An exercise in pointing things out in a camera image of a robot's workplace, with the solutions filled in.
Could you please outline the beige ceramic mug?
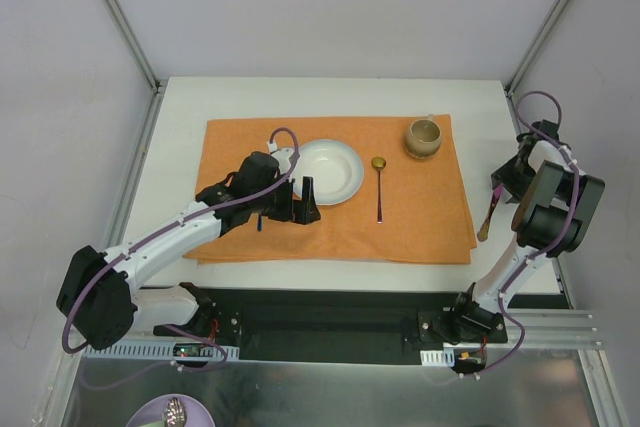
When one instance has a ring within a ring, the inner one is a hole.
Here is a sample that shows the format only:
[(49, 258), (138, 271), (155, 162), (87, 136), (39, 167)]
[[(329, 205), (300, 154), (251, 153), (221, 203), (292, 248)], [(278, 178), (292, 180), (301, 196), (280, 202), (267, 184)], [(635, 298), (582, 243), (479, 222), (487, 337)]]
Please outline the beige ceramic mug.
[(404, 135), (404, 148), (409, 156), (425, 160), (440, 149), (442, 132), (434, 115), (413, 121)]

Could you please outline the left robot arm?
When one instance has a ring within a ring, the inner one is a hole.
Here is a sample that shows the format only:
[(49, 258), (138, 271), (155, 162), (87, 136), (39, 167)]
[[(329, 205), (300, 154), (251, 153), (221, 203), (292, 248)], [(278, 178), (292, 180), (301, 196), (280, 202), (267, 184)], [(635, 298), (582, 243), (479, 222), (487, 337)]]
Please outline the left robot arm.
[(254, 214), (302, 225), (318, 221), (311, 178), (303, 181), (302, 198), (293, 197), (290, 176), (299, 157), (292, 148), (253, 152), (237, 171), (203, 189), (156, 231), (103, 252), (91, 246), (78, 250), (56, 300), (66, 318), (64, 351), (75, 350), (69, 344), (72, 329), (96, 350), (112, 346), (134, 328), (213, 337), (215, 308), (201, 289), (190, 282), (168, 289), (143, 286), (177, 258), (247, 223)]

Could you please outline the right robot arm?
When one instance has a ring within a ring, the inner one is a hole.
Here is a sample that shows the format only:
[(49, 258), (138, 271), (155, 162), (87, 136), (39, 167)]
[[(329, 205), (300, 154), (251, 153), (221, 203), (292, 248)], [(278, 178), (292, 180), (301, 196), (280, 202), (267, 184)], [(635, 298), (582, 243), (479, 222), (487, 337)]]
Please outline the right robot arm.
[(492, 174), (493, 184), (518, 203), (511, 223), (514, 238), (489, 273), (444, 315), (452, 344), (497, 334), (503, 311), (538, 268), (582, 243), (605, 182), (578, 167), (558, 132), (557, 122), (535, 122), (517, 137), (517, 154)]

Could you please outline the white ceramic plate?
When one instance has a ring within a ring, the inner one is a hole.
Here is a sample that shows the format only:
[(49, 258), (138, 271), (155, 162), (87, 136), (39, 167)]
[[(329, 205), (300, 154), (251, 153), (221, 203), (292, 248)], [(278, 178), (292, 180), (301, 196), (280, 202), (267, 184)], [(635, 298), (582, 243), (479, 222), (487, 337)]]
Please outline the white ceramic plate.
[(349, 145), (331, 139), (318, 139), (300, 147), (300, 158), (292, 174), (294, 194), (302, 196), (303, 178), (313, 179), (317, 205), (332, 206), (352, 198), (364, 179), (360, 156)]

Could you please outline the gold purple spoon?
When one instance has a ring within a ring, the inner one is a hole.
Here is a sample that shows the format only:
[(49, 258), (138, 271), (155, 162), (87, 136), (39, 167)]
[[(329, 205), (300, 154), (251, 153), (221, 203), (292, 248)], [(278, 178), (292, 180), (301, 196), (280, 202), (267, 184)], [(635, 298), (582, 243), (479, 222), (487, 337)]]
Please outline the gold purple spoon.
[(371, 165), (377, 174), (377, 223), (381, 224), (384, 220), (382, 205), (382, 172), (386, 167), (386, 160), (381, 156), (375, 156), (371, 160)]

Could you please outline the iridescent purple knife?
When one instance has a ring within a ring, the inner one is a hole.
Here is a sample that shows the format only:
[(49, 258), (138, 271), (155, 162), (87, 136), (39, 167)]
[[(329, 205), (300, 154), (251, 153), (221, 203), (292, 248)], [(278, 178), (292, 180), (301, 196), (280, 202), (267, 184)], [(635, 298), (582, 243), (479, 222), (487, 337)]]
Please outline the iridescent purple knife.
[(500, 197), (502, 195), (504, 186), (502, 184), (497, 185), (492, 192), (492, 197), (490, 200), (490, 204), (488, 207), (487, 214), (485, 219), (476, 234), (476, 238), (479, 242), (485, 242), (488, 239), (491, 220), (494, 214), (494, 211), (499, 203)]

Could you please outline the orange cloth placemat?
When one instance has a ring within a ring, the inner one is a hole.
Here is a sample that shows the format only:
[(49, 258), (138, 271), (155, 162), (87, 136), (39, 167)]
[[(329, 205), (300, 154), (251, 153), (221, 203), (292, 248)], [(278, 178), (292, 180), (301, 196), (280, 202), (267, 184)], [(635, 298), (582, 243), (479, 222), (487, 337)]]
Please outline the orange cloth placemat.
[[(476, 234), (466, 198), (450, 115), (435, 118), (442, 132), (438, 152), (416, 160), (404, 148), (410, 117), (317, 117), (210, 120), (196, 188), (202, 190), (263, 151), (272, 131), (290, 128), (301, 143), (335, 139), (352, 147), (365, 167), (364, 181), (349, 200), (321, 208), (308, 226), (250, 221), (188, 253), (201, 263), (284, 259), (385, 260), (416, 264), (468, 264)], [(382, 172), (384, 220), (377, 223), (375, 156)]]

